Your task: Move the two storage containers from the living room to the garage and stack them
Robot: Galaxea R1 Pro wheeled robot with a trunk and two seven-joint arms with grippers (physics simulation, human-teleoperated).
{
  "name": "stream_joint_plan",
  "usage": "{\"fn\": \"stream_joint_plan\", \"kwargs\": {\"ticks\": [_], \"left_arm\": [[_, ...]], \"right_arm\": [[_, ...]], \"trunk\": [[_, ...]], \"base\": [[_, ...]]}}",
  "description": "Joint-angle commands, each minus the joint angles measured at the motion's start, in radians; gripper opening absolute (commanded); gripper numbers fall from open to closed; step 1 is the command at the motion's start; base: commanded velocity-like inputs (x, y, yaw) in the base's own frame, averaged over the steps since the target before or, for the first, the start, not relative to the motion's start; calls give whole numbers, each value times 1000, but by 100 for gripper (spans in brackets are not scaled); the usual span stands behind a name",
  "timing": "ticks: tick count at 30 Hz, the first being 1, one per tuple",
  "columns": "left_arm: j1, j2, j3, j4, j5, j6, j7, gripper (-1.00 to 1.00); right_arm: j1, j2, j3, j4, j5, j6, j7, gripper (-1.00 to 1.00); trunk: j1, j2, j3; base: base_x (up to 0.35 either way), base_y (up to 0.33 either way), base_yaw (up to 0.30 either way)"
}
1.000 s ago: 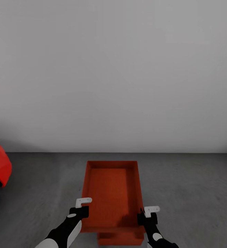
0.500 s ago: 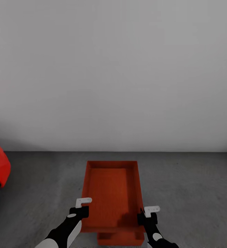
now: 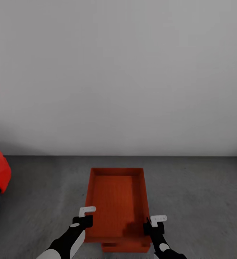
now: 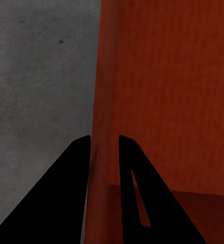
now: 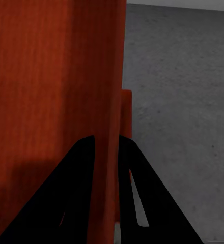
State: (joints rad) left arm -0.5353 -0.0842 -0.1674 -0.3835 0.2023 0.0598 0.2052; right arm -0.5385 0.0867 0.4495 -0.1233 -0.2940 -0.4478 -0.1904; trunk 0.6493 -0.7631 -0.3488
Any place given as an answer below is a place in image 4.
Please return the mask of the storage box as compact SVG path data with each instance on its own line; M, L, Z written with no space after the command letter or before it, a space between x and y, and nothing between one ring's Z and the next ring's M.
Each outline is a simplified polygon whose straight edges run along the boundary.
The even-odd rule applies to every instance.
M224 244L224 0L101 0L84 244L123 244L120 135Z

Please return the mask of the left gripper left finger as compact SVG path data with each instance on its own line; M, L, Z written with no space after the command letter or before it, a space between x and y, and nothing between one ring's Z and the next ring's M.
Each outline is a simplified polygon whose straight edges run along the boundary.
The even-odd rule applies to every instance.
M74 140L0 225L0 244L80 244L90 135Z

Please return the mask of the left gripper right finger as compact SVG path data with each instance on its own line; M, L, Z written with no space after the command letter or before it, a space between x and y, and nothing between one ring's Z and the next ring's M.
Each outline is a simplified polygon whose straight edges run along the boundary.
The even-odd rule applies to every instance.
M123 244L207 244L140 146L119 136ZM141 224L132 178L151 223Z

